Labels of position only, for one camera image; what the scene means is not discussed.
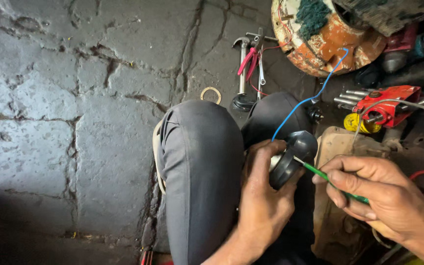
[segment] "fingernail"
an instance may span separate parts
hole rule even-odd
[[[341,205],[341,202],[339,200],[337,200],[336,198],[331,198],[331,200],[334,202],[336,207],[343,208],[343,206]]]
[[[376,220],[377,216],[375,215],[375,213],[367,213],[366,217],[371,219],[371,220]]]
[[[329,177],[331,178],[333,182],[339,182],[343,180],[342,174],[340,174],[340,172],[338,171],[334,171],[332,174],[330,174]]]

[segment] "hammer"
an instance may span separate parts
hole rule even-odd
[[[235,47],[239,42],[241,42],[240,48],[240,64],[243,62],[244,58],[246,57],[246,48],[250,44],[250,39],[247,37],[241,37],[238,38],[235,43],[233,43],[232,47]],[[240,75],[240,90],[239,95],[244,94],[244,85],[245,85],[245,77],[246,77],[246,68],[243,70],[242,74]]]

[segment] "red handle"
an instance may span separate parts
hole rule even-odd
[[[250,69],[248,69],[248,72],[246,73],[246,81],[250,80],[251,75],[253,75],[253,71],[256,68],[256,65],[258,64],[258,54],[255,53],[253,56],[253,61],[251,61]]]
[[[244,68],[246,67],[246,64],[250,61],[251,57],[256,54],[256,49],[251,48],[250,52],[246,55],[244,58],[242,64],[240,65],[240,68],[238,69],[238,75],[241,75],[243,73]]]

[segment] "green screwdriver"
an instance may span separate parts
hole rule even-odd
[[[327,177],[327,174],[325,174],[324,172],[322,172],[322,171],[320,171],[320,170],[318,170],[318,169],[316,169],[314,166],[312,166],[312,165],[310,165],[309,163],[305,163],[305,162],[303,162],[302,160],[300,160],[300,159],[298,159],[297,157],[295,157],[294,156],[294,159],[297,161],[297,162],[300,162],[300,163],[302,163],[302,165],[305,167],[305,168],[307,168],[307,169],[309,169],[311,172],[314,172],[315,174],[317,174],[317,175],[319,175],[320,177],[322,177],[322,178],[324,178],[326,181],[328,181],[328,183],[330,183],[330,185],[332,185],[333,186],[333,188],[335,188],[335,189],[338,189],[338,188],[336,188],[331,182],[330,182],[330,180],[328,179],[328,177]],[[354,194],[351,194],[351,193],[347,193],[347,192],[344,192],[344,191],[341,191],[346,197],[351,197],[351,198],[354,198],[355,200],[357,200],[357,201],[359,201],[359,202],[362,202],[362,203],[365,203],[365,204],[369,204],[369,200],[368,200],[368,198],[366,198],[366,197],[363,197],[363,196],[358,196],[358,195],[354,195]]]

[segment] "stone floor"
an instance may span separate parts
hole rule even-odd
[[[258,27],[273,35],[270,0],[0,0],[0,264],[167,251],[152,129],[209,86],[229,107],[232,44]],[[263,64],[265,93],[321,86],[279,49]]]

